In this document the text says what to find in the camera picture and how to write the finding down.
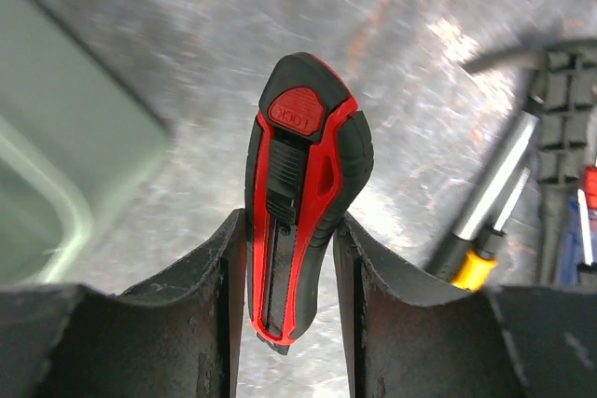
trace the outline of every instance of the gray table surface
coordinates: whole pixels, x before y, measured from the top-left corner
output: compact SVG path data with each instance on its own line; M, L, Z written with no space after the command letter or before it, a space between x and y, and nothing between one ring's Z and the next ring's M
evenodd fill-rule
M492 49L597 33L594 0L45 0L141 93L174 135L168 162L69 281L109 292L166 267L243 206L247 140L275 62L313 52L344 77L372 128L371 180L351 212L421 265L458 213L524 85L471 78ZM538 202L530 183L491 282L532 277ZM238 396L348 395L331 254L309 332L287 357L243 331Z

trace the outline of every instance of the red and black utility knife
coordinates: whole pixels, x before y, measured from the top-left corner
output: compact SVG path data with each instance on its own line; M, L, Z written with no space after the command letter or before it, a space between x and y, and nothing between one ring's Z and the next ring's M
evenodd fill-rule
M372 169L368 123L340 78L308 53L279 60L259 100L244 194L249 314L281 354L315 317L327 244Z

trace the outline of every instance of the metal rod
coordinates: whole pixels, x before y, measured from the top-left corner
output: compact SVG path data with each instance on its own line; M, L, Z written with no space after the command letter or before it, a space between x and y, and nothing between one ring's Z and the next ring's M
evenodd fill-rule
M527 181L529 180L530 175L531 175L531 169L529 169L528 167L524 167L521 170L521 174L519 175L518 179L516 180L516 184L514 185L514 188L512 189L510 196L507 198L504 208L500 212L499 216L497 217L497 220L495 220L495 224L493 225L493 228L495 230L497 230L498 232L502 231L502 228L504 228L504 225L506 224L507 219L512 214L514 207L516 207L516 204L518 203L519 199L521 198L522 190L524 189L524 186L526 185Z
M593 248L590 241L589 206L587 205L587 195L580 188L578 189L578 214L580 217L582 251L585 264L590 266L593 264Z
M498 153L483 172L471 200L465 205L462 218L453 233L462 240L473 240L487 221L507 180L521 163L539 118L521 112L512 129L498 146Z

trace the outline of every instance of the green container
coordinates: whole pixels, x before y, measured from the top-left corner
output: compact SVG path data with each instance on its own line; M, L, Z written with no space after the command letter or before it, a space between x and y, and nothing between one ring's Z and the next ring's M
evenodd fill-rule
M168 135L32 0L0 0L0 284L59 281Z

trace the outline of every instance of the yellow handle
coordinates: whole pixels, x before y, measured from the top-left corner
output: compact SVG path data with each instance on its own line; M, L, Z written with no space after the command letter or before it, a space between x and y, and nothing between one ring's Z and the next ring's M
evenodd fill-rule
M484 260L473 251L468 251L465 264L451 284L460 289L477 291L496 266L497 260Z

